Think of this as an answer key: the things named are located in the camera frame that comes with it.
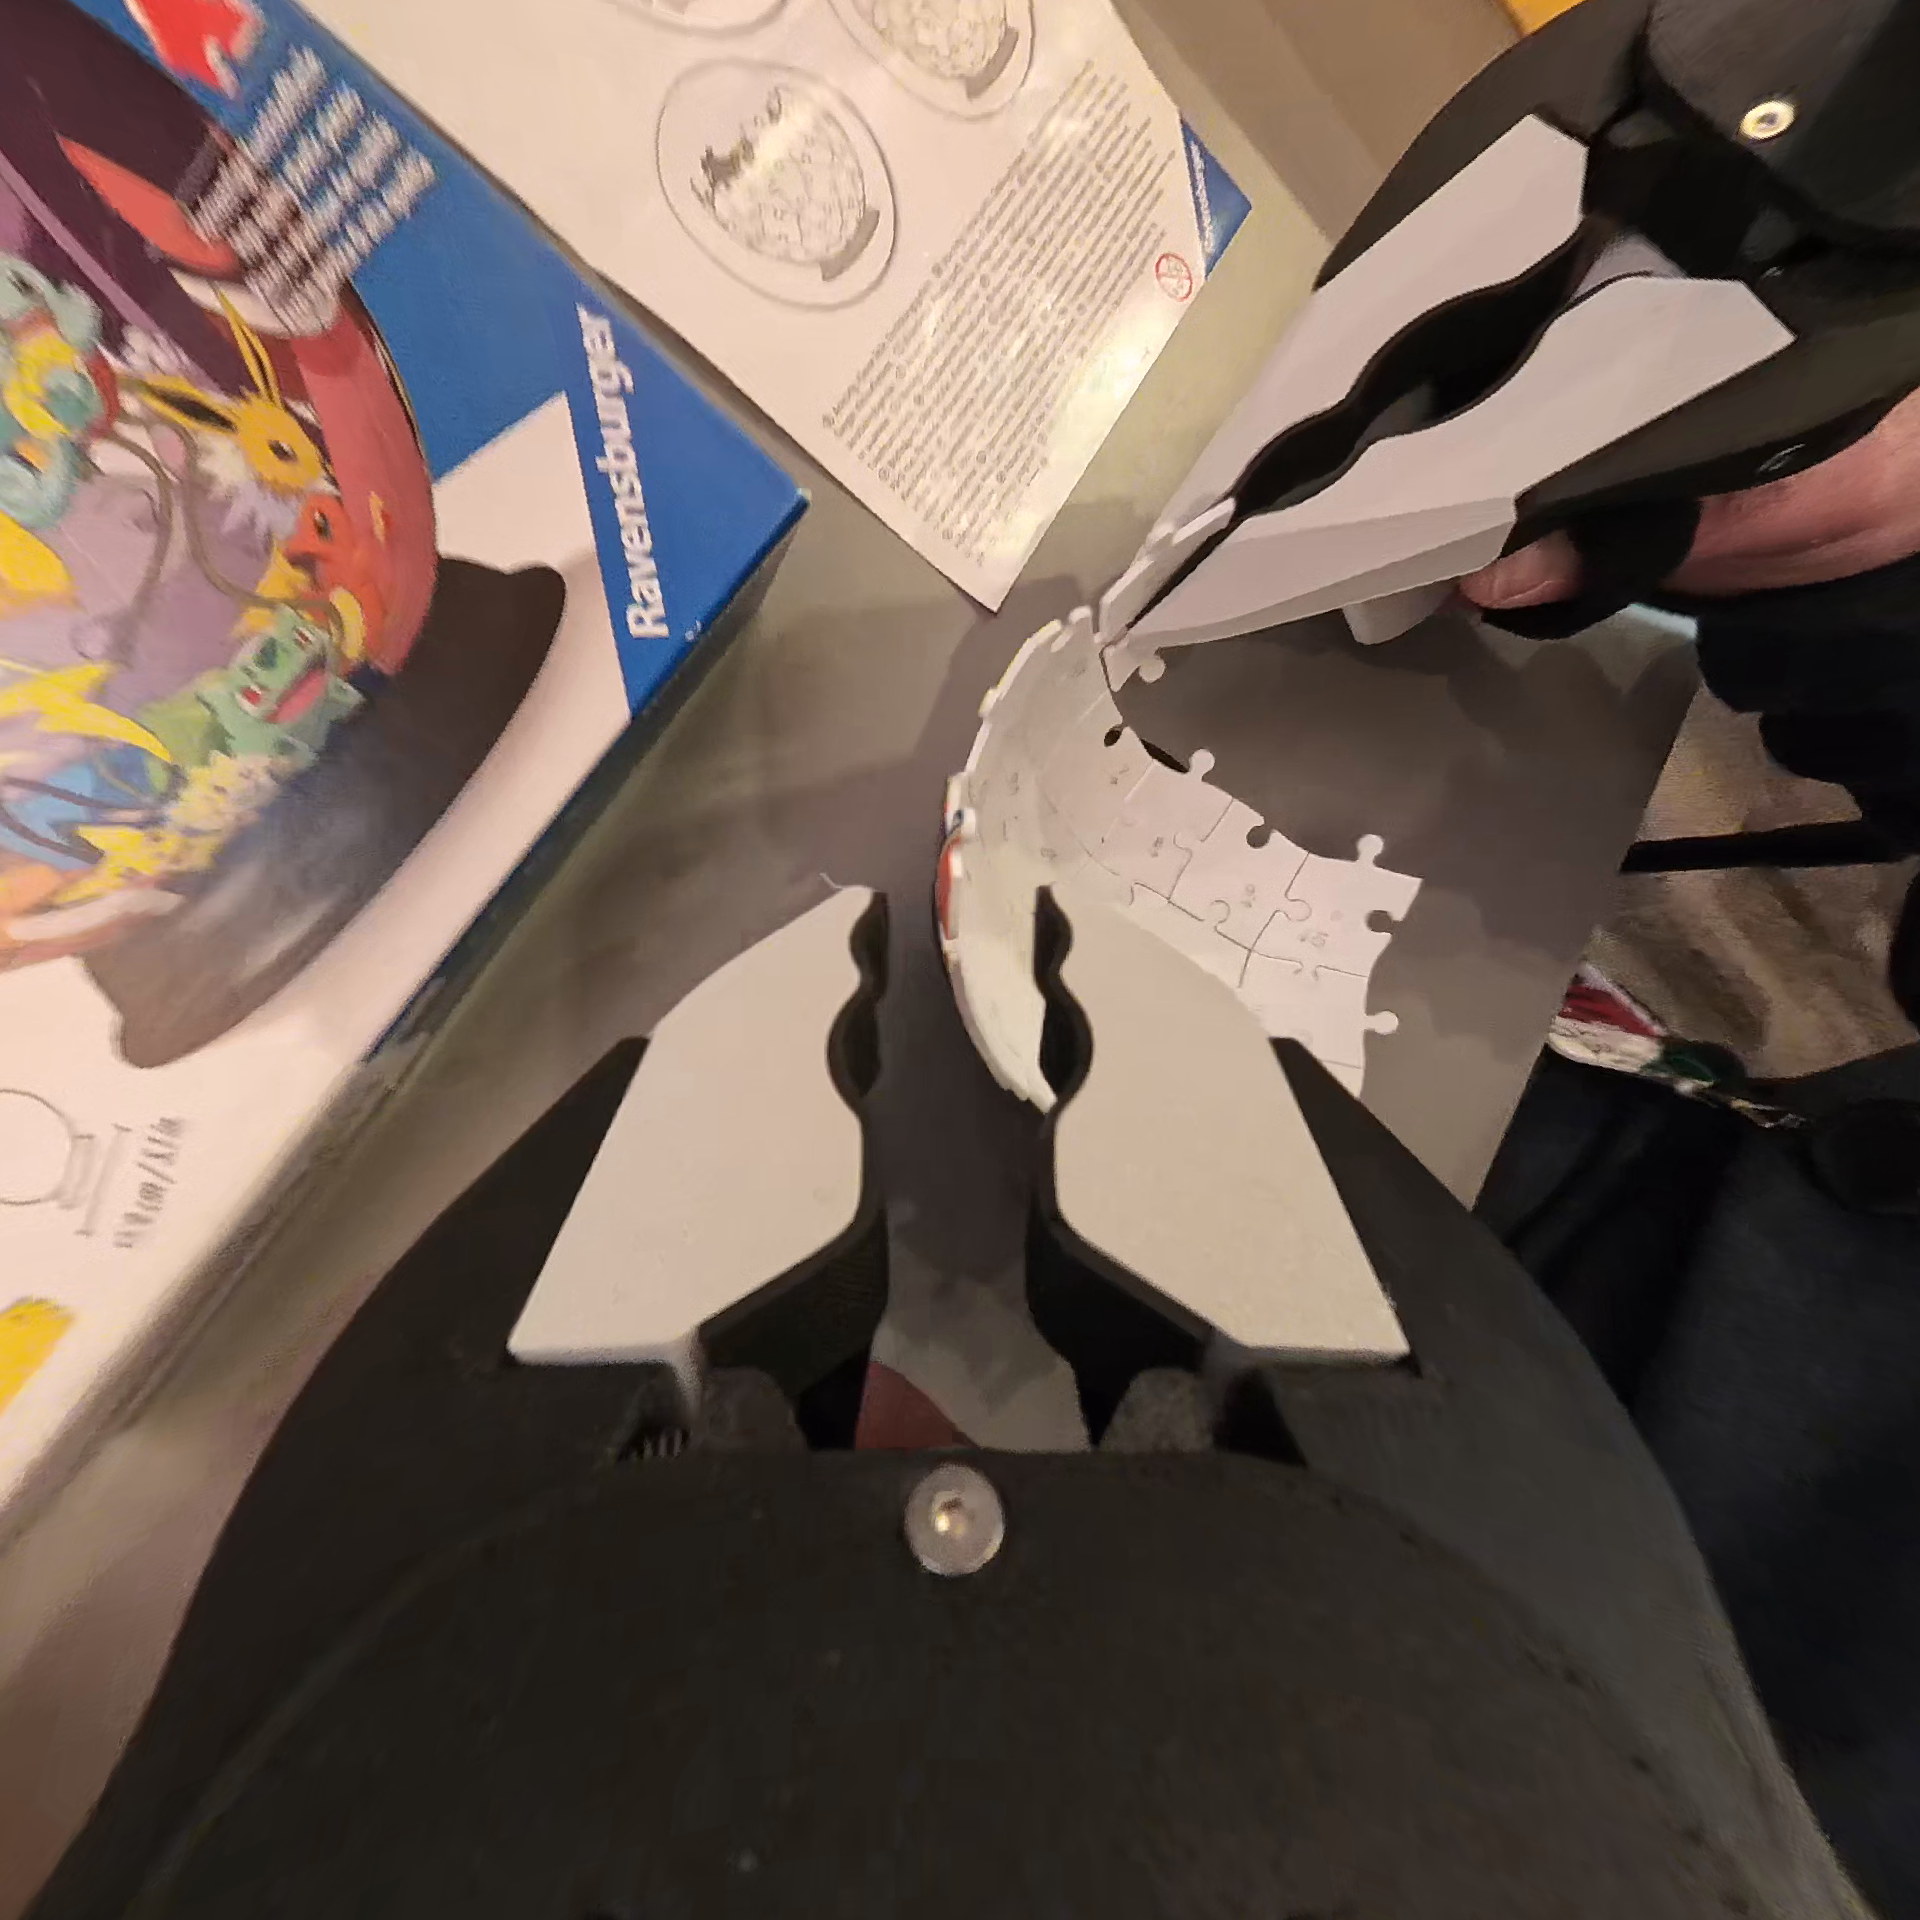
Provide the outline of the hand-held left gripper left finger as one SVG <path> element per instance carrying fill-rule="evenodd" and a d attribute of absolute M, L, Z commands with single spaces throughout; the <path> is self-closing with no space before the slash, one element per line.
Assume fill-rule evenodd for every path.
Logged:
<path fill-rule="evenodd" d="M 888 1248 L 866 1101 L 888 908 L 838 886 L 655 1024 L 550 1240 L 510 1356 L 638 1367 L 693 1431 L 764 1376 L 816 1448 L 849 1448 Z"/>

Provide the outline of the blue puzzle box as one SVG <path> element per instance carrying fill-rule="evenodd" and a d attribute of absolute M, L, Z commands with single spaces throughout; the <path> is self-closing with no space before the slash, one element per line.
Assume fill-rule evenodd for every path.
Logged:
<path fill-rule="evenodd" d="M 5 1534 L 753 608 L 793 479 L 298 4 L 1 4 Z"/>

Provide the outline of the person's right hand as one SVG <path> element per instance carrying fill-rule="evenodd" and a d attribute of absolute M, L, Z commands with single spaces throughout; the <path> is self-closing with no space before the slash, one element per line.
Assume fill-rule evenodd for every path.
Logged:
<path fill-rule="evenodd" d="M 1654 597 L 1738 597 L 1846 580 L 1918 550 L 1918 396 L 1793 476 L 1706 496 Z"/>

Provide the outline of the printed instruction sheet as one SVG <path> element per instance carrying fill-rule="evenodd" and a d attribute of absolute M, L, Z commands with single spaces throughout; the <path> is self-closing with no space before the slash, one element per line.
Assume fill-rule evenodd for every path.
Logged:
<path fill-rule="evenodd" d="M 1105 2 L 324 2 L 996 608 L 1248 213 Z"/>

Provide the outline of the person's blue jeans leg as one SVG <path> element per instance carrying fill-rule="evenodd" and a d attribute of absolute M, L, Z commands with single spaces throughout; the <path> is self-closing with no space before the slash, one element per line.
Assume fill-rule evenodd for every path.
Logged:
<path fill-rule="evenodd" d="M 1916 1916 L 1916 1046 L 1735 1095 L 1544 1053 L 1476 1213 L 1662 1464 L 1865 1900 Z"/>

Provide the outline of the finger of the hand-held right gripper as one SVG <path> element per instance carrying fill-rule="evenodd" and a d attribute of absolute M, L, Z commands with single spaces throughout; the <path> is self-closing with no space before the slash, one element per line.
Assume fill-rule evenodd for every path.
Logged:
<path fill-rule="evenodd" d="M 1330 479 L 1394 401 L 1500 328 L 1513 286 L 1568 248 L 1585 168 L 1578 138 L 1520 120 L 1335 272 L 1189 471 L 1165 526 L 1221 497 L 1262 512 Z"/>
<path fill-rule="evenodd" d="M 1543 479 L 1712 392 L 1792 342 L 1749 287 L 1621 272 L 1568 304 L 1522 300 L 1522 340 L 1492 388 L 1415 423 L 1394 401 L 1326 482 L 1231 513 L 1151 592 L 1118 648 L 1176 648 L 1345 609 L 1376 641 L 1488 561 Z"/>

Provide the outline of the colourful printed cloth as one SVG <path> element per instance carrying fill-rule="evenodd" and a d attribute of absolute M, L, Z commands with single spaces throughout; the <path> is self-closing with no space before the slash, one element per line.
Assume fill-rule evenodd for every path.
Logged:
<path fill-rule="evenodd" d="M 1728 1046 L 1676 1032 L 1593 961 L 1582 961 L 1573 973 L 1544 1046 L 1564 1062 L 1663 1087 L 1766 1130 L 1796 1130 L 1808 1124 L 1804 1112 L 1780 1101 Z"/>

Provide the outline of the white half-built puzzle ball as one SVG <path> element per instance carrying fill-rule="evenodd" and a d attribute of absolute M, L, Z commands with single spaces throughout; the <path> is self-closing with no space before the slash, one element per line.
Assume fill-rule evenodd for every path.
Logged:
<path fill-rule="evenodd" d="M 1095 608 L 1033 630 L 977 709 L 948 780 L 934 920 L 961 1024 L 992 1078 L 1045 1110 L 1034 908 L 1111 905 L 1221 981 L 1270 1039 L 1295 1039 L 1351 1093 L 1369 1039 L 1373 966 L 1421 879 L 1365 833 L 1312 855 L 1210 781 L 1210 752 L 1154 753 L 1121 718 L 1109 665 L 1145 601 L 1231 513 L 1162 524 Z"/>

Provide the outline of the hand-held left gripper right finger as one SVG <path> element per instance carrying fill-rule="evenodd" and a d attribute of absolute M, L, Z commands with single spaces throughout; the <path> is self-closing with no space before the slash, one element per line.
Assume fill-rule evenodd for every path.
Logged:
<path fill-rule="evenodd" d="M 1266 1369 L 1405 1370 L 1412 1346 L 1287 1068 L 1225 981 L 1041 888 L 1031 1312 L 1093 1447 L 1160 1381 L 1209 1445 Z"/>

